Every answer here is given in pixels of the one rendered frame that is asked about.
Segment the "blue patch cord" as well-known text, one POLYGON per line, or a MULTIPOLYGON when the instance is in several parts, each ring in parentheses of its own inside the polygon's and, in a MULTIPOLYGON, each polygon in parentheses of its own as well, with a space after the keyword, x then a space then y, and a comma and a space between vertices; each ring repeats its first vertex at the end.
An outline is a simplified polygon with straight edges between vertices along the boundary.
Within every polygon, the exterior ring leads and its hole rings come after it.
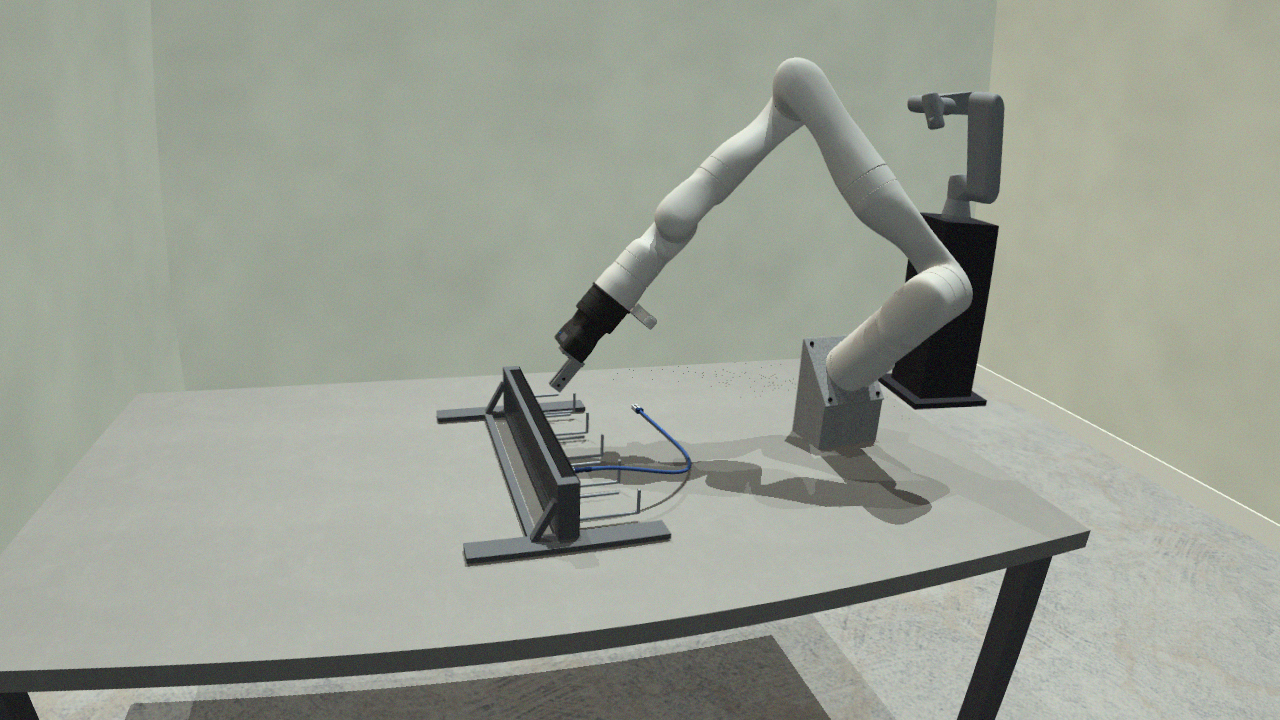
POLYGON ((646 420, 652 421, 652 424, 653 424, 654 427, 657 427, 657 428, 658 428, 658 429, 659 429, 659 430, 660 430, 660 432, 662 432, 662 433, 663 433, 663 434, 664 434, 666 437, 668 437, 668 438, 669 438, 669 439, 671 439, 671 441, 672 441, 672 442, 673 442, 673 443, 675 443, 675 445, 676 445, 676 446, 677 446, 677 447, 678 447, 678 448, 680 448, 680 450, 682 451, 682 454, 685 455, 685 457, 686 457, 686 459, 687 459, 687 461, 689 461, 689 466, 687 466, 687 468, 685 468, 684 470, 675 470, 675 471, 671 471, 671 470, 657 470, 657 469, 646 469, 646 468, 626 468, 626 466, 598 466, 598 468, 584 468, 584 471, 596 471, 596 470, 627 470, 627 471, 649 471, 649 473, 659 473, 659 474, 681 474, 681 473, 685 473, 685 471, 689 471, 689 469, 691 468, 691 460, 690 460, 690 457, 689 457, 689 454, 687 454, 687 452, 686 452, 686 451, 685 451, 685 450, 684 450, 684 448, 682 448, 682 447, 681 447, 681 446, 680 446, 680 445, 678 445, 678 443, 677 443, 677 442, 676 442, 676 441, 675 441, 675 439, 673 439, 673 438, 672 438, 672 437, 671 437, 671 436, 669 436, 669 434, 668 434, 668 433, 667 433, 666 430, 663 430, 663 429, 662 429, 662 428, 660 428, 660 427, 659 427, 659 425, 658 425, 658 424, 657 424, 655 421, 653 421, 650 416, 646 416, 646 414, 645 414, 645 413, 643 413, 643 410, 640 410, 639 413, 641 413, 641 414, 643 414, 643 416, 645 416, 645 418, 646 418, 646 420))

